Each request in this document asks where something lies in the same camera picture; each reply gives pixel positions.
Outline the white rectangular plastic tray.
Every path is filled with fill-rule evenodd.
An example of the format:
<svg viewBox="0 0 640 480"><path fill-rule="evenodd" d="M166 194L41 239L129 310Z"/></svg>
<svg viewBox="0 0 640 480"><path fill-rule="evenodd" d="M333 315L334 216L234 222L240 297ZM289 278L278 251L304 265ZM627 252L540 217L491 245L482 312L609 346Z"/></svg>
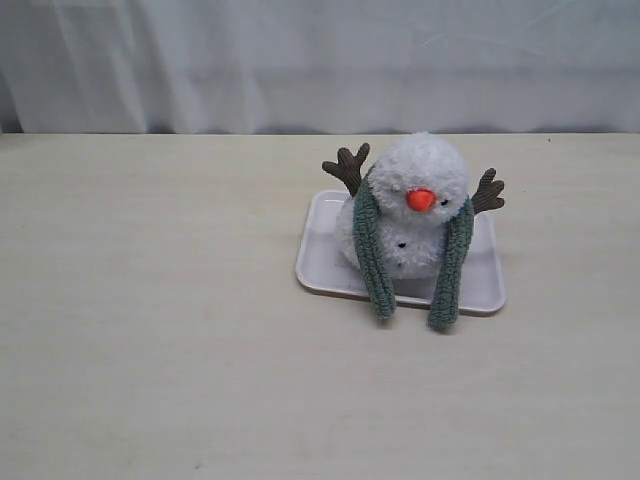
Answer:
<svg viewBox="0 0 640 480"><path fill-rule="evenodd" d="M367 302L359 273L338 248L336 218L348 198L345 190L322 190L311 200L295 265L299 283L308 291ZM507 294L492 217L475 217L470 250L462 269L459 311L492 315L506 304Z"/></svg>

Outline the white plush snowman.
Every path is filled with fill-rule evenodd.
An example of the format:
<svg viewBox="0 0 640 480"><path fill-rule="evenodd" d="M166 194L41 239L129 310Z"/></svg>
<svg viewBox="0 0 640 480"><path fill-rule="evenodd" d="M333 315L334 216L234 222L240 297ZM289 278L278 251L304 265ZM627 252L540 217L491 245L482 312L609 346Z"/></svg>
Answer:
<svg viewBox="0 0 640 480"><path fill-rule="evenodd" d="M353 153L341 147L322 170L341 181L348 192L336 217L335 241L342 256L359 266L356 253L356 196L373 198L373 232L380 238L383 265L394 280L436 275L444 260L446 234L453 220L471 209L473 216L504 206L505 182L488 168L469 191L469 172L462 155L446 139L426 131L394 141L362 170L370 153L363 143Z"/></svg>

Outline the green knitted scarf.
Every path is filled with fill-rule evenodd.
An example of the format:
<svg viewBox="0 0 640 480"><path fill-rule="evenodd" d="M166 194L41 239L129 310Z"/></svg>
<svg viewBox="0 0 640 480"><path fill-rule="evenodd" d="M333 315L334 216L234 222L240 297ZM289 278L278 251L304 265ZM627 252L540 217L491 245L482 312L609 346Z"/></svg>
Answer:
<svg viewBox="0 0 640 480"><path fill-rule="evenodd" d="M475 210L470 197L438 200L428 189L407 192L404 205L419 216L403 221L395 210L384 210L375 183L362 179L352 199L349 250L362 274L380 323L396 309L396 280L435 278L427 325L448 330L458 318L462 268L473 236ZM422 224L435 205L452 207L443 220Z"/></svg>

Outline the white backdrop curtain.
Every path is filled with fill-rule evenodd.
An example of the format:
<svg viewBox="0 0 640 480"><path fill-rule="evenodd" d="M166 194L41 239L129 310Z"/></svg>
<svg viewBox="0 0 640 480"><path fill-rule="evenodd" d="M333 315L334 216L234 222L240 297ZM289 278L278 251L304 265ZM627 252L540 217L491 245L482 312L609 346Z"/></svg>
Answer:
<svg viewBox="0 0 640 480"><path fill-rule="evenodd" d="M625 132L635 1L5 1L6 133Z"/></svg>

